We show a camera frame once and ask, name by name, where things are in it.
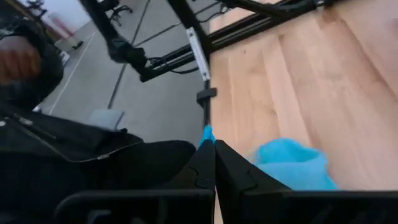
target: blue cloth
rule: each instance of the blue cloth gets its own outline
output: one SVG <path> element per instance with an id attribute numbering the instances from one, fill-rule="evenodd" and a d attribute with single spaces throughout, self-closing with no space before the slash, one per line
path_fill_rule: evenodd
<path id="1" fill-rule="evenodd" d="M 276 139 L 260 146 L 254 163 L 293 190 L 336 190 L 327 171 L 326 154 L 292 139 Z"/>
<path id="2" fill-rule="evenodd" d="M 213 128 L 210 125 L 206 125 L 205 129 L 203 130 L 203 136 L 201 137 L 199 146 L 202 144 L 204 140 L 212 140 L 213 142 L 216 141 L 216 138 L 213 135 Z"/>

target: wooden tabletop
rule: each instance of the wooden tabletop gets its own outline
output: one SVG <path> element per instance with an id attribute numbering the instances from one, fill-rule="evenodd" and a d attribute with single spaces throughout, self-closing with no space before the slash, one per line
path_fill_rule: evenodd
<path id="1" fill-rule="evenodd" d="M 213 53 L 211 76 L 214 134 L 240 154 L 292 138 L 328 155 L 341 189 L 398 189 L 397 0 L 302 15 Z"/>

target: chair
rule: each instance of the chair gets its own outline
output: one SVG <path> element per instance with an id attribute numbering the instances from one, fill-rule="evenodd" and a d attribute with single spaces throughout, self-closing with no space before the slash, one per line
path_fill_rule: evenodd
<path id="1" fill-rule="evenodd" d="M 119 0 L 103 0 L 99 4 L 102 6 L 105 12 L 113 11 L 109 20 L 115 21 L 119 26 L 122 26 L 122 24 L 120 23 L 119 13 L 122 11 L 129 11 L 130 13 L 132 13 L 132 9 L 128 6 L 123 5 L 118 7 L 120 4 Z"/>

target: zipper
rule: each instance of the zipper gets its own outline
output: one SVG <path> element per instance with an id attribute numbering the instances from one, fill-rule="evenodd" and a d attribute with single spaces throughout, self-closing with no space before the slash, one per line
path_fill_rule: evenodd
<path id="1" fill-rule="evenodd" d="M 31 121 L 29 119 L 26 119 L 26 118 L 23 118 L 23 117 L 21 117 L 20 115 L 18 115 L 16 113 L 13 114 L 13 117 L 18 119 L 18 121 L 23 126 L 25 126 L 27 129 L 31 129 L 32 131 L 35 131 L 35 132 L 37 132 L 37 133 L 39 133 L 39 134 L 41 134 L 43 136 L 46 136 L 46 137 L 48 137 L 50 139 L 57 140 L 56 136 L 54 136 L 53 134 L 48 133 L 46 130 L 43 130 L 40 126 L 34 124 L 33 121 Z"/>
<path id="2" fill-rule="evenodd" d="M 11 121 L 11 123 L 14 123 L 15 121 L 13 121 L 12 119 L 9 118 L 4 118 L 7 119 L 9 121 Z M 114 154 L 115 152 L 118 152 L 122 149 L 125 149 L 127 147 L 131 147 L 134 146 L 136 144 L 141 144 L 144 143 L 144 141 L 139 141 L 139 142 L 135 142 L 133 144 L 129 144 L 126 146 L 122 146 L 119 147 L 117 149 L 112 150 L 111 152 L 108 152 L 106 154 L 102 154 L 99 155 L 97 157 L 91 158 L 91 159 L 84 159 L 84 160 L 80 160 L 80 161 L 74 161 L 69 159 L 66 155 L 62 154 L 62 152 L 60 152 L 56 147 L 53 147 L 50 143 L 48 143 L 46 140 L 42 139 L 40 136 L 34 134 L 32 131 L 28 130 L 27 128 L 25 128 L 24 126 L 17 126 L 15 123 L 14 125 L 16 126 L 16 128 L 19 128 L 23 133 L 25 133 L 26 135 L 30 136 L 31 138 L 34 138 L 35 140 L 38 140 L 41 144 L 43 144 L 44 146 L 46 146 L 47 148 L 49 148 L 52 152 L 56 153 L 58 156 L 61 156 L 63 159 L 65 159 L 67 162 L 72 162 L 72 163 L 82 163 L 82 162 L 89 162 L 89 161 L 95 161 L 95 160 L 102 160 L 102 159 L 107 159 L 111 154 Z"/>

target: white wall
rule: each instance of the white wall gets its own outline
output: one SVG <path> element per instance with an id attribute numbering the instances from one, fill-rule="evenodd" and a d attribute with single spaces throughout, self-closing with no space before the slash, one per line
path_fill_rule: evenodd
<path id="1" fill-rule="evenodd" d="M 26 5 L 26 0 L 18 1 Z M 44 0 L 44 8 L 48 10 L 48 13 L 43 16 L 43 21 L 52 27 L 54 25 L 49 19 L 51 14 L 57 15 L 72 32 L 75 32 L 91 20 L 79 0 Z"/>

